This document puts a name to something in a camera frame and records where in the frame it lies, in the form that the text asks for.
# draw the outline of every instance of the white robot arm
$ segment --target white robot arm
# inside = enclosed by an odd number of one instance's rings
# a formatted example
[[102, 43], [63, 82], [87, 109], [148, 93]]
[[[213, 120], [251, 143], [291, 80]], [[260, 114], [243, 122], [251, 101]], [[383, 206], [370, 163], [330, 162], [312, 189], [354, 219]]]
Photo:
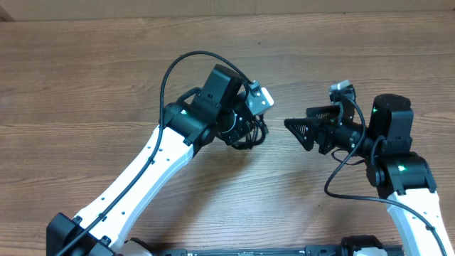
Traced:
[[[218, 58], [233, 70], [216, 65], [202, 88], [193, 88], [164, 107], [164, 86], [172, 68], [196, 54]], [[245, 91], [239, 93], [242, 86]], [[192, 102], [185, 102], [192, 95]], [[62, 213], [54, 217], [46, 230], [47, 256], [115, 255], [145, 207], [201, 147], [215, 137], [235, 149], [261, 144], [267, 133], [263, 114], [273, 105], [265, 88], [219, 55], [196, 51], [177, 58], [161, 84], [160, 125], [102, 195], [72, 220]]]
[[[392, 94], [378, 95], [367, 127], [355, 102], [354, 87], [348, 80], [330, 86], [328, 93], [330, 106], [310, 108], [306, 110], [307, 118], [284, 121], [307, 151], [318, 144], [321, 154], [327, 154], [335, 147], [348, 152], [342, 161], [332, 152], [340, 165], [326, 182], [326, 194], [334, 198], [386, 203], [407, 255], [454, 256], [442, 222], [436, 181], [428, 163], [410, 151], [414, 118], [410, 99]], [[361, 124], [353, 122], [355, 111]], [[336, 194], [328, 190], [332, 179], [352, 156], [365, 159], [355, 164], [365, 162], [366, 176], [371, 186], [376, 187], [378, 198]], [[350, 256], [385, 253], [375, 242], [365, 244], [362, 240], [353, 242], [348, 251]]]

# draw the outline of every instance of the black cable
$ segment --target black cable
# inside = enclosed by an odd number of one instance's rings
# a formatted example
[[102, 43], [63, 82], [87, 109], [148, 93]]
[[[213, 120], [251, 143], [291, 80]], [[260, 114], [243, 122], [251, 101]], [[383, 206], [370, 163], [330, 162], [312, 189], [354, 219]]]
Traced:
[[370, 153], [370, 163], [372, 166], [374, 166], [375, 162], [375, 151], [376, 147], [378, 146], [379, 142], [385, 140], [385, 137], [383, 135], [380, 135], [376, 138], [375, 142], [373, 143], [373, 147], [371, 148], [371, 153]]
[[250, 121], [250, 125], [254, 125], [252, 131], [250, 133], [247, 133], [245, 135], [245, 141], [244, 142], [234, 142], [232, 144], [232, 147], [237, 150], [243, 150], [243, 149], [252, 149], [254, 146], [257, 146], [264, 142], [265, 140], [265, 122], [264, 122], [264, 115], [261, 114], [258, 116], [259, 120], [254, 117], [252, 121]]
[[[391, 204], [393, 206], [397, 206], [397, 207], [400, 207], [402, 209], [405, 209], [407, 211], [409, 211], [410, 213], [412, 213], [413, 215], [415, 215], [416, 217], [418, 217], [427, 227], [427, 230], [431, 231], [433, 236], [434, 236], [434, 239], [436, 240], [436, 242], [438, 243], [438, 246], [439, 248], [441, 249], [441, 254], [442, 256], [447, 256], [447, 253], [446, 253], [446, 250], [444, 249], [444, 245], [441, 241], [441, 238], [439, 237], [438, 233], [436, 232], [436, 228], [434, 226], [432, 226], [432, 224], [427, 220], [425, 219], [422, 215], [420, 215], [417, 211], [413, 210], [412, 208], [410, 208], [409, 206], [406, 206], [402, 203], [398, 203], [398, 202], [395, 202], [395, 201], [391, 201], [391, 200], [388, 200], [388, 199], [382, 199], [382, 198], [376, 198], [376, 197], [372, 197], [372, 196], [351, 196], [351, 195], [340, 195], [340, 194], [335, 194], [335, 193], [332, 193], [332, 192], [329, 192], [328, 191], [328, 185], [330, 184], [330, 182], [332, 181], [332, 179], [335, 177], [335, 175], [341, 170], [341, 168], [343, 168], [343, 166], [346, 164], [346, 162], [348, 162], [348, 160], [352, 157], [352, 155], [355, 154], [355, 152], [357, 151], [358, 147], [363, 143], [363, 140], [365, 139], [365, 136], [366, 136], [366, 124], [365, 124], [365, 118], [363, 117], [363, 113], [362, 113], [362, 110], [360, 110], [360, 107], [357, 105], [357, 103], [355, 103], [353, 100], [351, 99], [348, 99], [347, 97], [345, 97], [345, 99], [347, 101], [349, 101], [353, 106], [354, 108], [357, 110], [357, 113], [360, 117], [360, 120], [362, 122], [362, 136], [360, 137], [360, 141], [357, 143], [357, 145], [354, 147], [354, 149], [352, 150], [351, 153], [349, 153], [346, 158], [343, 160], [343, 162], [341, 162], [338, 167], [336, 167], [335, 171], [333, 171], [333, 173], [330, 175], [330, 177], [328, 177], [327, 179], [327, 182], [326, 182], [326, 185], [324, 186], [324, 192], [331, 196], [331, 197], [334, 197], [334, 198], [341, 198], [341, 199], [351, 199], [351, 200], [362, 200], [362, 201], [373, 201], [373, 202], [380, 202], [380, 203], [388, 203], [388, 204]], [[376, 139], [375, 140], [375, 146], [373, 147], [372, 149], [372, 155], [373, 155], [373, 158], [374, 158], [374, 150], [375, 150], [375, 147], [378, 145], [379, 141], [381, 139]]]
[[77, 237], [75, 237], [73, 240], [71, 240], [60, 252], [58, 252], [55, 256], [62, 256], [64, 255], [69, 249], [71, 249], [81, 238], [83, 238], [88, 232], [93, 229], [96, 224], [98, 224], [112, 209], [113, 207], [122, 199], [122, 197], [128, 193], [129, 189], [131, 189], [132, 186], [141, 178], [142, 174], [147, 170], [150, 164], [154, 163], [154, 158], [156, 156], [156, 153], [159, 150], [159, 146], [161, 143], [161, 139], [163, 137], [163, 127], [164, 127], [164, 88], [166, 86], [166, 81], [168, 80], [168, 76], [171, 73], [172, 69], [177, 65], [178, 62], [183, 60], [186, 57], [192, 56], [192, 55], [209, 55], [214, 58], [217, 58], [218, 60], [223, 61], [227, 65], [229, 65], [235, 72], [237, 72], [243, 79], [245, 79], [249, 84], [252, 84], [251, 80], [247, 78], [247, 76], [240, 71], [234, 64], [229, 62], [228, 60], [224, 59], [223, 57], [219, 56], [218, 54], [211, 53], [208, 51], [204, 50], [197, 50], [189, 53], [185, 53], [175, 59], [172, 64], [169, 66], [168, 70], [164, 74], [163, 80], [161, 81], [161, 89], [160, 89], [160, 95], [159, 95], [159, 133], [158, 133], [158, 139], [156, 140], [155, 148], [152, 151], [150, 157], [147, 159], [147, 162], [144, 164], [142, 169], [139, 171], [139, 173], [133, 178], [133, 180], [128, 184], [128, 186], [112, 201], [112, 203], [109, 204], [109, 206], [106, 207], [106, 209], [98, 215], [98, 217], [95, 218], [95, 220], [88, 225], [87, 228], [85, 228], [84, 231], [82, 231]]
[[[339, 159], [338, 157], [335, 156], [335, 153], [338, 152], [338, 151], [345, 151], [343, 149], [337, 149], [337, 150], [334, 150], [332, 151], [331, 155], [332, 155], [332, 158], [335, 159], [338, 163], [342, 163], [343, 160]], [[361, 164], [361, 163], [364, 163], [365, 162], [365, 159], [361, 159], [355, 163], [352, 163], [352, 164], [349, 164], [349, 163], [346, 163], [346, 165], [349, 165], [349, 166], [356, 166], [358, 164]]]

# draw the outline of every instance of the brown wooden surface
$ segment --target brown wooden surface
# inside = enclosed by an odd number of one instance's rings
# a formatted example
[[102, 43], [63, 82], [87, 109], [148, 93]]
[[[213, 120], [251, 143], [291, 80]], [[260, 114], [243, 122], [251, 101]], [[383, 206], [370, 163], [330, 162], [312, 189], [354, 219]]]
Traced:
[[101, 18], [451, 11], [455, 0], [0, 0], [14, 21]]
[[[309, 14], [0, 23], [0, 255], [44, 255], [51, 218], [73, 216], [124, 170], [156, 126], [168, 65], [200, 49], [269, 89], [270, 135], [252, 151], [218, 140], [202, 149], [130, 236], [190, 249], [359, 234], [399, 243], [384, 205], [323, 193], [337, 163], [304, 151], [283, 126], [351, 79], [367, 122], [374, 96], [411, 99], [412, 149], [432, 168], [455, 244], [455, 13]], [[215, 63], [178, 64], [166, 101], [202, 85]], [[376, 194], [364, 166], [344, 168], [331, 189]]]

